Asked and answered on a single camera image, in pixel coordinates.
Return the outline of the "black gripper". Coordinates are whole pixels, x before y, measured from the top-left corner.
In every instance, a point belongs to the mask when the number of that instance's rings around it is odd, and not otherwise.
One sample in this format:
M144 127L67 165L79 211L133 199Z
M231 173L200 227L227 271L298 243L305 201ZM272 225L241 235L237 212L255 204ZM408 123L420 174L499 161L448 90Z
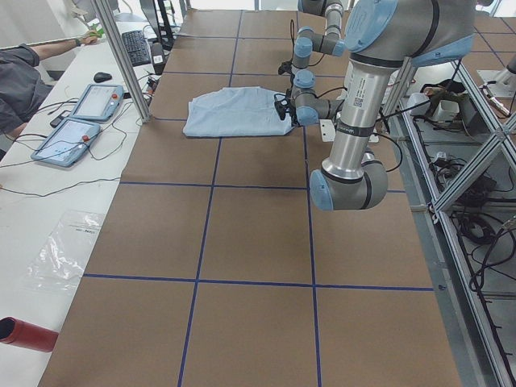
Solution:
M279 75L284 75L284 74L288 74L290 77L293 76L293 66L292 66L292 61L291 60L286 60L286 61L283 61L278 70L277 70L277 73Z
M279 119L281 121L285 121L287 118L289 118L292 127L300 127L300 123L298 122L296 114L295 104L289 91L287 91L285 94L275 93L273 98L273 105Z

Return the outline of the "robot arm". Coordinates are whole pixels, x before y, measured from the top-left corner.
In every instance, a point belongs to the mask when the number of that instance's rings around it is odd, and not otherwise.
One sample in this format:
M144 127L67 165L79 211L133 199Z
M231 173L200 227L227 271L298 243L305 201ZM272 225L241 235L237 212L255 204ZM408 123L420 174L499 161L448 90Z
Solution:
M291 87L274 98L280 118L309 126L335 118L330 155L310 174L312 202L321 210L363 210L385 196L384 165L368 150L391 74L406 58L414 67L438 65L466 56L472 49L474 1L360 1L346 22L340 1L300 1L300 11L326 20L324 34L299 30L293 56L279 73L289 73ZM342 56L349 52L352 71L343 100L314 92L308 69L312 52Z
M323 56L342 56L345 44L341 38L344 6L338 0L298 1L298 10L309 15L323 17L326 20L323 34L315 32L311 27L302 27L293 40L291 58L279 66L279 75L288 73L290 78L301 70L310 67L313 52Z

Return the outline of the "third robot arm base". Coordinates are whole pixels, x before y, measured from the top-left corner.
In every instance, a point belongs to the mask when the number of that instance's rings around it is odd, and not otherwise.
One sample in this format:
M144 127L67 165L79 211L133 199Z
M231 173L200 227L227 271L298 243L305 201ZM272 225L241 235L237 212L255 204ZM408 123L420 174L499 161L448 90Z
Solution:
M477 70L488 93L498 98L511 98L515 92L515 56L503 70Z

